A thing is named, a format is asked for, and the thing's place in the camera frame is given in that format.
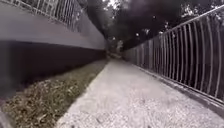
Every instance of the fence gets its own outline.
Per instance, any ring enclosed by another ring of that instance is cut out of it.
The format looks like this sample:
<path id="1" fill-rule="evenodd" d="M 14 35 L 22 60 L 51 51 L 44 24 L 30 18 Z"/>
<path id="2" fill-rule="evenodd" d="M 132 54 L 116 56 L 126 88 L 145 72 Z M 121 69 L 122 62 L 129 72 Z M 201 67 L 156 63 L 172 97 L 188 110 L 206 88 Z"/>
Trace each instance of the fence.
<path id="1" fill-rule="evenodd" d="M 85 8 L 76 0 L 0 0 L 25 9 L 32 14 L 42 15 L 60 23 L 72 31 L 78 31 L 80 17 Z"/>
<path id="2" fill-rule="evenodd" d="M 124 52 L 131 63 L 224 103 L 224 5 Z"/>

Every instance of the grass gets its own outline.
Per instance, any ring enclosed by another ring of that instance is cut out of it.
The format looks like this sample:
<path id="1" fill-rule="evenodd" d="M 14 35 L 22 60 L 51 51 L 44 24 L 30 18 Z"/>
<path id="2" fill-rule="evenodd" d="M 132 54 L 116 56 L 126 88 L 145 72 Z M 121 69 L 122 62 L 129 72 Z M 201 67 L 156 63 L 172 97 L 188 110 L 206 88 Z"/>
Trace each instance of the grass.
<path id="1" fill-rule="evenodd" d="M 34 83 L 6 101 L 2 110 L 16 128 L 53 128 L 105 65 L 98 61 Z"/>

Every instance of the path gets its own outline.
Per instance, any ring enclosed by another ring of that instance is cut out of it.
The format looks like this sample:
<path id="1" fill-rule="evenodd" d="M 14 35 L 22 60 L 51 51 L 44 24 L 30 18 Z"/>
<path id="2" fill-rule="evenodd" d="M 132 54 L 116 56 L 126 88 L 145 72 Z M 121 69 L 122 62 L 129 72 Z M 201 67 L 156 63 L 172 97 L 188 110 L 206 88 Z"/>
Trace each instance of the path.
<path id="1" fill-rule="evenodd" d="M 224 128 L 224 120 L 132 65 L 111 61 L 56 128 Z"/>

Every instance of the sky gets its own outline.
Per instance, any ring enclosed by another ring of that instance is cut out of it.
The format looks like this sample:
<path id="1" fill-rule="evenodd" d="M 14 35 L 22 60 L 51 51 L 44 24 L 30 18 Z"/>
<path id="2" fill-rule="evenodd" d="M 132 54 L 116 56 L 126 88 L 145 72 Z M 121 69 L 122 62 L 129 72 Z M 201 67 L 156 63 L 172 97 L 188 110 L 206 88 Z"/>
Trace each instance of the sky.
<path id="1" fill-rule="evenodd" d="M 107 6 L 113 6 L 113 8 L 114 9 L 116 9 L 117 8 L 117 6 L 116 6 L 116 2 L 118 2 L 119 0 L 109 0 L 110 2 L 108 3 L 108 5 Z"/>

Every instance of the concrete wall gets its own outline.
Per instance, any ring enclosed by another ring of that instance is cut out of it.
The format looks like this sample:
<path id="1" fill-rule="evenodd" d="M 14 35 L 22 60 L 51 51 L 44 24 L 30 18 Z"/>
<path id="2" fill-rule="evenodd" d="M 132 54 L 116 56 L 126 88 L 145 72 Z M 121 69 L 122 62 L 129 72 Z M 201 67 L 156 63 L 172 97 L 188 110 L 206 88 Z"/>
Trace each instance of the concrete wall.
<path id="1" fill-rule="evenodd" d="M 105 39 L 88 17 L 80 33 L 71 32 L 0 2 L 0 101 L 24 83 L 103 59 L 104 50 Z"/>

